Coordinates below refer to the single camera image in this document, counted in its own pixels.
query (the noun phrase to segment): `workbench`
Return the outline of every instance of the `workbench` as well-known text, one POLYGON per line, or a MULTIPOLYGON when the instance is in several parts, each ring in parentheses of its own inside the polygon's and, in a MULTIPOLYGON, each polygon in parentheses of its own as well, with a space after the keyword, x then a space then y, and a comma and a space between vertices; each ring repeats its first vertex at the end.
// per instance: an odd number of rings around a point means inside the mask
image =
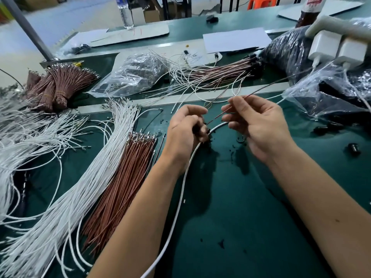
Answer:
MULTIPOLYGON (((282 8, 265 8, 248 12, 222 14, 216 24, 206 24, 205 17, 168 21, 167 37, 116 44, 96 48, 80 57, 84 67, 108 74, 117 50, 133 46, 167 44, 201 38, 203 33, 264 27, 279 29, 293 27, 294 22, 278 18, 282 8)), ((342 13, 339 17, 367 17, 371 5, 342 13)), ((234 61, 239 58, 225 59, 234 61)), ((263 78, 246 82, 246 86, 266 84, 283 73, 268 69, 263 78)), ((278 93, 262 94, 271 97, 278 93)), ((132 99, 143 98, 136 95, 132 99)), ((73 105, 102 103, 103 99, 80 94, 73 105)), ((214 103, 205 116, 211 120, 218 115, 222 104, 214 103)), ((371 156, 369 136, 357 127, 346 128, 337 134, 322 137, 312 130, 322 125, 301 113, 290 102, 281 104, 291 135, 295 142, 335 179, 362 207, 371 212, 371 185, 368 161, 371 156), (358 143, 362 153, 354 158, 346 151, 349 143, 358 143)), ((164 105, 162 113, 147 112, 138 120, 137 130, 158 133, 159 139, 167 130, 173 105, 164 105)), ((106 120, 110 113, 95 113, 91 119, 106 120)), ((210 127, 221 123, 213 121, 210 127)), ((200 148, 190 167, 184 199, 169 247, 156 267, 155 277, 334 277, 313 238, 295 213, 284 193, 265 165, 260 163, 240 144, 235 131, 223 126, 212 134, 211 148, 200 148)), ((103 146, 103 135, 98 131, 82 136, 86 151, 68 151, 62 157, 63 175, 57 196, 74 185, 103 146)), ((49 156, 40 158, 42 163, 49 156)), ((32 171, 32 190, 26 216, 43 212, 55 190, 59 164, 51 162, 32 171)), ((179 201, 181 180, 171 200, 163 239, 169 233, 179 201)), ((94 262, 89 253, 84 257, 94 262)), ((69 277, 85 277, 74 267, 70 252, 65 264, 76 270, 69 277)), ((55 261, 47 277, 62 277, 55 261)))

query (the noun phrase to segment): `stool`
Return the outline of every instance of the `stool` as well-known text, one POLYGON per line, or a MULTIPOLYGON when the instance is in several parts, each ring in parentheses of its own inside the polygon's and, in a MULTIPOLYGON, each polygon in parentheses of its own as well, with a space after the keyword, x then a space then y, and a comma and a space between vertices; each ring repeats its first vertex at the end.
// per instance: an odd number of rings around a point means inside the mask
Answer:
POLYGON ((260 9, 266 7, 274 7, 277 3, 277 0, 250 0, 248 3, 248 10, 253 8, 260 9))

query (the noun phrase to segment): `dark liquid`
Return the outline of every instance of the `dark liquid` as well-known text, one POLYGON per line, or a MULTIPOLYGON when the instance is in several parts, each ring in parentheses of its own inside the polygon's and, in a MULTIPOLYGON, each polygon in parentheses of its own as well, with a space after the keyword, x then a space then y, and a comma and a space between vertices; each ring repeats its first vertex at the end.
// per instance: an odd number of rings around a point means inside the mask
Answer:
POLYGON ((295 28, 312 25, 316 21, 318 15, 319 15, 319 12, 318 13, 306 13, 302 11, 302 14, 298 22, 296 23, 295 28))

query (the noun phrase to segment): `black wire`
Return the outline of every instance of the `black wire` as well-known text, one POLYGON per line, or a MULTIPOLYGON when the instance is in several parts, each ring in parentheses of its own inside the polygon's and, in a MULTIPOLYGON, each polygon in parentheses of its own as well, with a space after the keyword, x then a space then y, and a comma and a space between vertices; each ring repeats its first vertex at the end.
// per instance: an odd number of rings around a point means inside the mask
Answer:
POLYGON ((10 76, 10 77, 12 77, 14 80, 16 80, 16 82, 17 82, 17 83, 22 87, 22 89, 25 90, 25 88, 22 86, 22 84, 21 84, 17 79, 15 79, 12 75, 10 75, 9 73, 5 72, 5 71, 2 70, 1 68, 0 68, 0 71, 4 72, 4 73, 7 74, 8 76, 10 76))
POLYGON ((246 3, 243 3, 243 4, 239 5, 238 7, 243 6, 243 5, 247 4, 248 2, 250 2, 250 0, 248 0, 246 3))

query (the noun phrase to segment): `tiled floor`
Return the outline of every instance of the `tiled floor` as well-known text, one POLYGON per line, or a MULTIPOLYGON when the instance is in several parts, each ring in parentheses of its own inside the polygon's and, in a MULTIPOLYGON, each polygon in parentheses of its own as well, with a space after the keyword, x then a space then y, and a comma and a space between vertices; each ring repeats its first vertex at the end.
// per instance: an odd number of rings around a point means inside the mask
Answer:
MULTIPOLYGON (((223 0, 223 13, 228 13, 230 0, 223 0)), ((293 0, 281 0, 281 4, 293 0)), ((211 9, 219 0, 192 0, 192 14, 211 9)), ((248 0, 240 0, 239 10, 246 10, 248 0)), ((115 0, 68 0, 51 9, 30 13, 27 19, 52 50, 74 31, 88 31, 122 25, 115 0)), ((28 69, 43 72, 42 55, 16 22, 0 26, 0 68, 25 83, 28 69)), ((0 87, 13 84, 13 79, 0 72, 0 87)))

